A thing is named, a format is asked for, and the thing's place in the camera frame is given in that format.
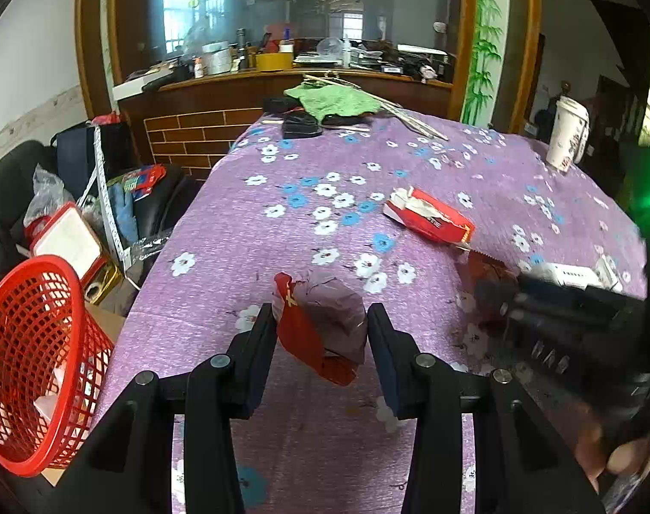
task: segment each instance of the blue flower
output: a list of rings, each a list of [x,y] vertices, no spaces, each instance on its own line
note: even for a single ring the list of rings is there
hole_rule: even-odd
[[[386,253],[389,249],[394,247],[394,240],[385,233],[376,233],[372,238],[372,247],[378,253]]]
[[[357,212],[350,212],[341,217],[341,223],[344,224],[344,226],[353,226],[354,224],[358,224],[359,222],[360,222],[360,214],[358,214]]]
[[[314,185],[317,185],[318,182],[320,181],[320,178],[318,176],[309,176],[309,177],[304,177],[301,180],[301,185],[305,188],[310,188]]]
[[[237,479],[245,508],[253,508],[265,501],[265,479],[252,467],[237,464]]]
[[[286,202],[289,204],[290,207],[294,207],[295,209],[300,209],[301,207],[305,207],[309,201],[308,199],[306,199],[306,197],[304,197],[300,193],[295,193],[293,195],[289,195],[289,197],[286,198]]]
[[[376,208],[377,205],[373,203],[371,200],[364,200],[362,203],[358,205],[358,210],[360,210],[361,212],[372,212]]]

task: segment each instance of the basket rim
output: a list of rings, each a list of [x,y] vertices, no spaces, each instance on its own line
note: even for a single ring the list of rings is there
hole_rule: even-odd
[[[9,290],[15,288],[17,283],[24,279],[23,273],[28,267],[51,266],[58,270],[68,282],[70,288],[70,306],[72,308],[72,326],[70,328],[70,350],[66,357],[66,371],[63,376],[63,384],[54,410],[54,415],[41,444],[29,456],[29,458],[14,462],[8,460],[0,451],[0,464],[15,475],[31,477],[38,475],[50,465],[61,445],[62,437],[65,435],[66,426],[70,418],[70,409],[75,400],[77,387],[77,371],[79,369],[79,356],[84,343],[84,322],[86,321],[86,308],[82,296],[82,288],[77,278],[77,273],[70,263],[57,255],[39,255],[21,262],[12,271],[5,275],[0,282],[0,300],[4,298]]]

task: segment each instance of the white wall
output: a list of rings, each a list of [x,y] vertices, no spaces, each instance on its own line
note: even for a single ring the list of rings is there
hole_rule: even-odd
[[[0,131],[8,123],[79,85],[74,1],[12,0],[1,15]],[[44,124],[43,133],[52,130],[55,133],[86,119],[84,104],[80,110],[74,99],[70,103],[72,109],[65,114],[53,114],[53,125]]]
[[[639,7],[634,0],[610,0]],[[546,42],[530,121],[560,92],[560,82],[572,84],[575,100],[596,94],[603,75],[629,86],[617,66],[622,65],[611,36],[591,0],[542,0],[542,34]]]

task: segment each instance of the white cup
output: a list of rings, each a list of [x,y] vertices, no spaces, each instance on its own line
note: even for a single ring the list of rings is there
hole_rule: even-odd
[[[562,96],[556,102],[556,120],[546,161],[561,172],[580,162],[589,137],[589,112],[573,99]]]

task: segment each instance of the green cloth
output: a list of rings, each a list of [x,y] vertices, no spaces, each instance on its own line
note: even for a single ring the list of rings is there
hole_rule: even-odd
[[[352,87],[325,85],[316,87],[302,83],[285,91],[287,96],[299,99],[303,108],[319,122],[329,114],[337,116],[360,116],[366,112],[378,111],[380,103],[371,96]]]

